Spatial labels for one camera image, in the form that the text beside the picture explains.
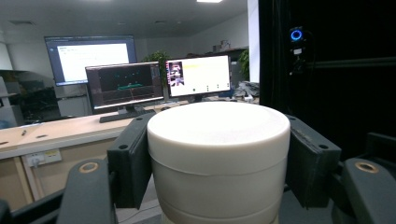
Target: keyboard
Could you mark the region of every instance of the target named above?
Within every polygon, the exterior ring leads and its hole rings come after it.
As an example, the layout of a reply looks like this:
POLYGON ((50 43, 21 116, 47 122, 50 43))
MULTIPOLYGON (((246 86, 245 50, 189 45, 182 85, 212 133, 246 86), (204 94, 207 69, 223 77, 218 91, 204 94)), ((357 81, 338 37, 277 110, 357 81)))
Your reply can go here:
POLYGON ((136 110, 136 111, 128 112, 125 114, 104 116, 104 117, 99 118, 99 123, 106 123, 106 122, 116 121, 116 120, 120 120, 120 119, 132 119, 132 118, 136 118, 136 117, 139 117, 140 115, 144 115, 144 114, 148 114, 148 113, 155 113, 155 110, 153 110, 153 109, 136 110))

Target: ceiling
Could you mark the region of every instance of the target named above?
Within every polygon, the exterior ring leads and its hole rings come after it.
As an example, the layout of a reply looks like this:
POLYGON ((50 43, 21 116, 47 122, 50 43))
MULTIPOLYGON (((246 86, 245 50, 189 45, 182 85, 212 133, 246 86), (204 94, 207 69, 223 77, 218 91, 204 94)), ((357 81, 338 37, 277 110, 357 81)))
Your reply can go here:
POLYGON ((52 35, 190 36, 247 12, 248 0, 1 0, 0 42, 42 42, 52 35))

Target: power outlet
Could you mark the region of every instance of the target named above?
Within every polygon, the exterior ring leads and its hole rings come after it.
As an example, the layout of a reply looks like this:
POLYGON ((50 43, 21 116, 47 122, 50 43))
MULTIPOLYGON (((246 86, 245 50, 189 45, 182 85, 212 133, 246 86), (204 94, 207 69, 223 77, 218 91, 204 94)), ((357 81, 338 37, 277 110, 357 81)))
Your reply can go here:
POLYGON ((59 149, 36 152, 26 155, 27 163, 30 167, 35 165, 43 165, 50 162, 61 161, 62 156, 59 149))

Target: black monitor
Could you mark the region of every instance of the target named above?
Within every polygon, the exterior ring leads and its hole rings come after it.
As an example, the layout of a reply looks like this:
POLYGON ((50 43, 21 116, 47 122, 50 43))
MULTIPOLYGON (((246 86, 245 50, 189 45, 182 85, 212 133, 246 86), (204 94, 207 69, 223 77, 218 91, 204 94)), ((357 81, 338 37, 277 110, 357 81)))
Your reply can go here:
POLYGON ((158 62, 89 66, 85 70, 93 114, 127 113, 136 104, 163 99, 158 62))
POLYGON ((230 71, 227 55, 166 61, 169 97, 194 96, 199 102, 210 93, 229 91, 230 71))
POLYGON ((45 36, 56 86, 87 83, 85 67, 137 63, 132 35, 45 36))

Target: blue ring light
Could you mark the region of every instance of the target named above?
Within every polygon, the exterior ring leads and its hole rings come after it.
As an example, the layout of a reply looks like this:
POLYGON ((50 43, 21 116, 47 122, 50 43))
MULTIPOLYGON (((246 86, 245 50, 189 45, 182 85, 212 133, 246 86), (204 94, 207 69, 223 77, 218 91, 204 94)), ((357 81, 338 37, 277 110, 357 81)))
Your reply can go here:
POLYGON ((301 30, 295 30, 291 32, 290 38, 292 41, 299 41, 303 37, 303 32, 301 30))

